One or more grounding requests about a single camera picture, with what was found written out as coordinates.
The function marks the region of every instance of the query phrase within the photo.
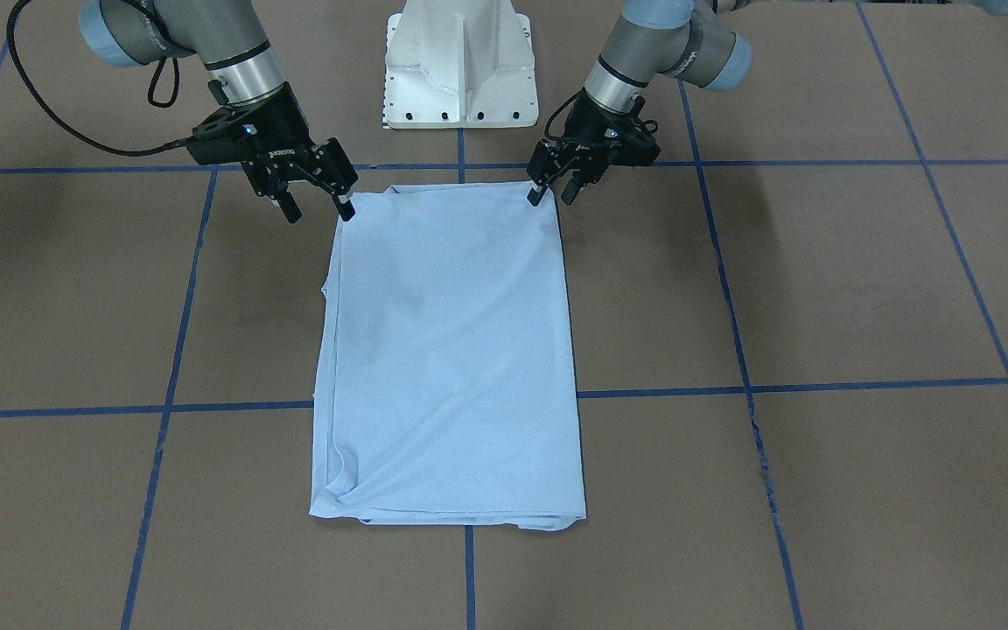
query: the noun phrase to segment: light blue cloth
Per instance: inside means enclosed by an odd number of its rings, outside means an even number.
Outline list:
[[[559,530],[586,517],[552,196],[356,195],[329,262],[310,513]]]

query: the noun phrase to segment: light blue joint cap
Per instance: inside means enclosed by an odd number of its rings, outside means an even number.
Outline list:
[[[113,36],[108,29],[108,23],[103,20],[103,11],[100,11],[100,0],[88,0],[81,7],[81,35],[84,41],[96,52],[101,59],[108,61],[117,68],[135,68],[140,65],[123,50],[116,36]]]
[[[691,21],[695,0],[628,0],[621,16],[644,28],[679,28]]]
[[[975,0],[975,4],[992,16],[1008,16],[1008,0]]]
[[[753,60],[753,46],[739,33],[733,33],[737,40],[733,41],[733,52],[729,53],[726,65],[721,67],[721,72],[704,90],[713,92],[729,92],[737,88],[737,84],[748,75],[749,64]]]

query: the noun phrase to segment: black cable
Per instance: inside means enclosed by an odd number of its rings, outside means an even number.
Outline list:
[[[36,93],[36,88],[33,88],[33,83],[32,81],[29,80],[29,76],[25,75],[24,69],[21,68],[21,59],[19,58],[19,56],[17,56],[17,46],[15,43],[15,28],[17,26],[17,16],[21,15],[21,10],[25,8],[25,5],[32,3],[32,1],[33,0],[17,0],[17,3],[13,5],[13,9],[11,9],[10,11],[10,16],[7,17],[7,47],[10,49],[10,59],[15,65],[15,69],[17,69],[17,76],[21,77],[21,83],[25,84],[25,89],[28,90],[29,95],[33,96],[33,100],[36,101],[38,107],[41,108],[41,111],[45,113],[45,116],[48,116],[50,119],[52,119],[53,123],[58,124],[61,129],[71,133],[77,140],[87,143],[91,147],[95,147],[97,149],[100,149],[101,151],[107,151],[109,152],[109,154],[115,154],[117,156],[152,156],[155,154],[160,154],[160,152],[163,151],[178,149],[180,147],[183,147],[184,144],[187,143],[187,139],[181,138],[179,140],[171,140],[164,144],[160,144],[160,146],[154,147],[152,149],[141,149],[141,150],[117,149],[115,147],[109,147],[108,144],[97,142],[96,140],[93,140],[88,136],[84,135],[80,131],[73,129],[72,125],[69,125],[64,120],[61,120],[60,117],[56,115],[56,113],[53,113],[52,109],[49,108],[49,105],[44,102],[44,99],[40,95],[38,95],[38,93]],[[143,7],[139,7],[139,5],[132,3],[131,0],[123,0],[123,3],[129,5],[130,7],[135,7],[137,11],[147,16],[147,18],[150,19],[152,23],[155,25],[157,31],[161,32],[163,35],[165,32],[167,32],[164,30],[164,25],[161,23],[161,20],[157,20],[156,16],[150,15],[150,12],[146,11]]]
[[[176,103],[176,89],[181,85],[181,72],[176,68],[176,56],[171,56],[173,59],[173,91],[170,93],[169,100],[165,103],[155,100],[155,91],[157,89],[157,80],[161,79],[161,71],[165,68],[164,56],[161,59],[157,59],[157,66],[155,67],[155,73],[150,78],[150,91],[147,92],[147,103],[153,105],[156,108],[168,108],[172,107],[173,103]]]
[[[128,7],[135,9],[135,11],[140,12],[142,13],[143,16],[147,17],[147,21],[153,24],[153,27],[157,28],[157,33],[159,33],[159,35],[162,36],[162,39],[167,41],[167,43],[172,43],[173,47],[180,49],[180,51],[182,52],[188,53],[188,55],[194,55],[194,53],[196,53],[196,50],[193,50],[192,48],[185,48],[184,46],[181,46],[181,44],[173,41],[172,36],[169,36],[169,29],[165,28],[165,23],[161,21],[161,18],[158,17],[156,13],[151,13],[150,11],[147,11],[145,7],[143,7],[139,3],[135,3],[135,1],[133,0],[119,0],[119,1],[120,3],[127,4]]]
[[[562,110],[566,109],[566,108],[568,108],[568,105],[569,105],[569,104],[571,104],[571,103],[575,103],[575,100],[577,100],[577,99],[578,99],[578,96],[580,96],[580,95],[581,95],[581,91],[578,91],[578,92],[575,92],[575,93],[574,93],[574,94],[573,94],[573,95],[572,95],[572,96],[571,96],[571,97],[570,97],[570,98],[569,98],[569,99],[566,100],[566,103],[563,103],[563,104],[559,105],[559,108],[558,108],[558,109],[556,109],[556,110],[554,111],[554,113],[552,113],[552,115],[551,115],[551,116],[550,116],[550,117],[549,117],[549,118],[547,119],[547,124],[544,124],[544,125],[543,125],[543,136],[544,136],[544,137],[545,137],[545,138],[546,138],[547,140],[553,140],[553,141],[560,141],[560,140],[564,140],[564,138],[562,138],[562,136],[555,136],[555,135],[552,135],[552,133],[551,133],[551,123],[554,123],[554,119],[555,119],[555,118],[557,118],[557,116],[559,116],[559,114],[560,114],[560,113],[562,113]]]

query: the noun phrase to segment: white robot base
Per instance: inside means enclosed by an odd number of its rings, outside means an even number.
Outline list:
[[[531,20],[511,0],[408,0],[388,18],[383,124],[531,127],[539,120]]]

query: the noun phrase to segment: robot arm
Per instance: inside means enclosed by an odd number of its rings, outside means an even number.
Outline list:
[[[316,146],[301,109],[249,0],[89,0],[81,31],[102,59],[136,67],[196,53],[221,108],[183,141],[197,163],[239,162],[258,196],[288,222],[301,212],[287,192],[304,180],[328,192],[347,221],[357,175],[339,141]]]
[[[549,135],[548,121],[547,138],[536,144],[527,200],[539,203],[569,171],[566,205],[609,166],[648,166],[660,154],[655,122],[640,120],[652,77],[725,92],[744,79],[752,53],[741,35],[721,27],[709,0],[628,0],[584,88],[563,104],[574,103],[563,135]]]

